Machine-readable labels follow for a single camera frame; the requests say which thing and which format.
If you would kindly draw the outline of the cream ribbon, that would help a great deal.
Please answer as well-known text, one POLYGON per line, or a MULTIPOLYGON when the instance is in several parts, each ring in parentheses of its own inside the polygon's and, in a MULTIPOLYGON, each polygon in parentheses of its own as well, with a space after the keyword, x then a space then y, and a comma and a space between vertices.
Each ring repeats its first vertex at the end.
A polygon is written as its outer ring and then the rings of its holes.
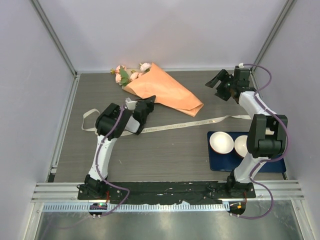
MULTIPOLYGON (((93 113, 99 114, 100 112, 96 108, 93 108, 83 114, 81 130, 86 131, 86 132, 95 132, 95 134, 97 135, 97 130, 95 127, 84 128, 85 119, 93 113)), ((146 133, 153 133, 153 132, 160 132, 160 131, 167 131, 167 130, 174 130, 174 129, 183 129, 183 128, 189 128, 189 127, 194 127, 194 126, 217 124, 227 118, 235 118, 235 119, 243 119, 243 120, 251 120, 252 119, 249 115, 226 115, 226 116, 222 116, 222 117, 209 118, 209 119, 198 120, 198 121, 147 127, 147 128, 144 128, 141 133, 146 134, 146 133)))

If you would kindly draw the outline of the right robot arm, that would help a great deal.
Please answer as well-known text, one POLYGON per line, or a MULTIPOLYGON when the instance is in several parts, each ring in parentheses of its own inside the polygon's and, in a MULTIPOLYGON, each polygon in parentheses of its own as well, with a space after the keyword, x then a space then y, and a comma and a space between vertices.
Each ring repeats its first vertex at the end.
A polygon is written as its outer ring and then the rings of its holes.
POLYGON ((224 101, 234 99, 251 118, 246 147, 247 154, 227 177, 223 188, 233 198, 254 191, 254 177, 266 164, 284 157, 289 143, 288 118, 276 114, 261 99, 258 90, 250 86, 251 71, 247 64, 238 65, 233 73, 222 69, 205 85, 216 88, 215 95, 224 101))

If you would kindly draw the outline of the light pink fake flower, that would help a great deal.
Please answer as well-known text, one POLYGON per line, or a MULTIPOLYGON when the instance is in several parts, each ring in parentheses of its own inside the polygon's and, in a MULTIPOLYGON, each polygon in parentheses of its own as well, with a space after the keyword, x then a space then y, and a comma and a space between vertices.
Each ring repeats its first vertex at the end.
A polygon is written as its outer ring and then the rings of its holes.
POLYGON ((151 67, 152 67, 152 64, 148 62, 139 64, 139 69, 141 73, 147 73, 148 71, 150 71, 151 67))

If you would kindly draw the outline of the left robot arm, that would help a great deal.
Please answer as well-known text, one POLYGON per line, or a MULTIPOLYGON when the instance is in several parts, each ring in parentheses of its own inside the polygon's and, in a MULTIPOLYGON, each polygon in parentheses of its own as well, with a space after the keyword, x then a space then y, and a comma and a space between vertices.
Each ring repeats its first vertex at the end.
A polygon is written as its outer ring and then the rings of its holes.
POLYGON ((111 103, 98 116, 93 129, 97 134, 94 160, 84 183, 77 187, 80 200, 100 200, 107 194, 108 167, 116 141, 124 131, 139 135, 155 103, 155 95, 138 100, 127 98, 125 105, 111 103))

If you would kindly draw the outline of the peach fake flower with buds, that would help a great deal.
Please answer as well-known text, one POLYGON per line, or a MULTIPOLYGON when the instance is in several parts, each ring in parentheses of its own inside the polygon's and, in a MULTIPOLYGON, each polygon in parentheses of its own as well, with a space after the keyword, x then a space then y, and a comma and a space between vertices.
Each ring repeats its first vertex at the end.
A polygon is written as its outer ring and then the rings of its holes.
POLYGON ((127 68, 124 65, 118 65, 116 68, 112 68, 110 73, 115 75, 115 82, 119 86, 125 87, 130 83, 130 76, 127 72, 127 68))

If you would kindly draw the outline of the orange beige wrapping paper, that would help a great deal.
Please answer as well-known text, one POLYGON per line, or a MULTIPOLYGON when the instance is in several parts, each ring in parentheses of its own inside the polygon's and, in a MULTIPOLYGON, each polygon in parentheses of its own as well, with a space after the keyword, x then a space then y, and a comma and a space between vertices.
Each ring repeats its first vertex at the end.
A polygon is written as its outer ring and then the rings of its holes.
POLYGON ((195 117, 204 104, 167 72, 151 64, 150 71, 122 89, 141 99, 156 95, 156 103, 195 117))

